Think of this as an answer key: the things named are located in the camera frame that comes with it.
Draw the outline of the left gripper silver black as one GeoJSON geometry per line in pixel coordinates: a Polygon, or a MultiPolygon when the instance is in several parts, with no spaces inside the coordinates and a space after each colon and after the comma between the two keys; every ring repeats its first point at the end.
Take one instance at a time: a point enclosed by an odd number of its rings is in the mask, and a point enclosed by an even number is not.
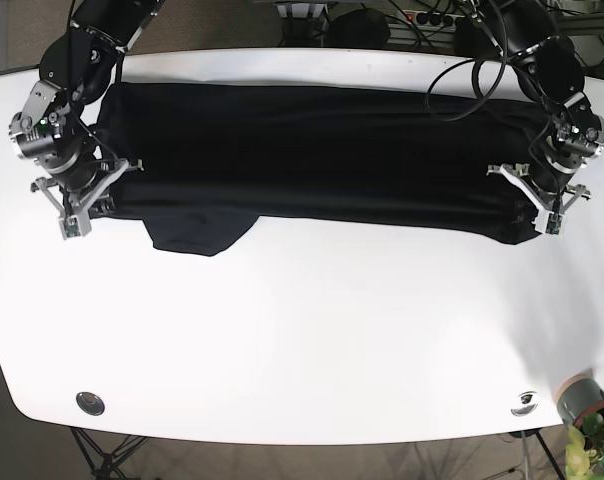
{"type": "Polygon", "coordinates": [[[489,165],[488,175],[501,175],[511,185],[519,189],[537,209],[532,221],[532,205],[517,200],[513,204],[513,223],[531,223],[536,232],[547,235],[561,235],[568,209],[580,198],[590,200],[590,190],[582,184],[566,185],[559,193],[551,193],[539,187],[533,180],[529,164],[489,165]]]}

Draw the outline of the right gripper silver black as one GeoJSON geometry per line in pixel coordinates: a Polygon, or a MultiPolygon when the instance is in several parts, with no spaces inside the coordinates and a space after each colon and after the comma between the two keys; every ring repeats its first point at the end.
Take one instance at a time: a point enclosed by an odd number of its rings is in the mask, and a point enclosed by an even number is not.
{"type": "Polygon", "coordinates": [[[81,238],[92,231],[91,219],[116,211],[110,187],[125,173],[143,171],[138,159],[97,159],[75,164],[70,173],[40,177],[31,183],[32,192],[41,192],[58,211],[58,225],[64,240],[81,238]]]}

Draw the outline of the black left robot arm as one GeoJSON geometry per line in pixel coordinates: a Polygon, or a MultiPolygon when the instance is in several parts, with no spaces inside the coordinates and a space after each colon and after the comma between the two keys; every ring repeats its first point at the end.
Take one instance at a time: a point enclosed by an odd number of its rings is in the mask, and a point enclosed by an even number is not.
{"type": "Polygon", "coordinates": [[[592,111],[585,76],[573,48],[539,1],[472,1],[470,17],[500,49],[521,90],[541,105],[547,120],[529,141],[534,165],[490,165],[536,207],[535,230],[558,235],[576,200],[590,198],[584,185],[569,181],[604,149],[604,119],[592,111]]]}

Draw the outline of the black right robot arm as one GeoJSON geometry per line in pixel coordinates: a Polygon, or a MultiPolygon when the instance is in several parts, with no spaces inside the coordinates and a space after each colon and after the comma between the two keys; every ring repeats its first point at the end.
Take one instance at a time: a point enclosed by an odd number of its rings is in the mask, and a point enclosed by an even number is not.
{"type": "Polygon", "coordinates": [[[147,1],[72,2],[64,34],[39,63],[39,79],[8,135],[17,156],[46,171],[31,189],[56,208],[65,239],[84,237],[91,221],[114,210],[110,187],[141,169],[81,118],[122,76],[123,60],[162,4],[147,1]]]}

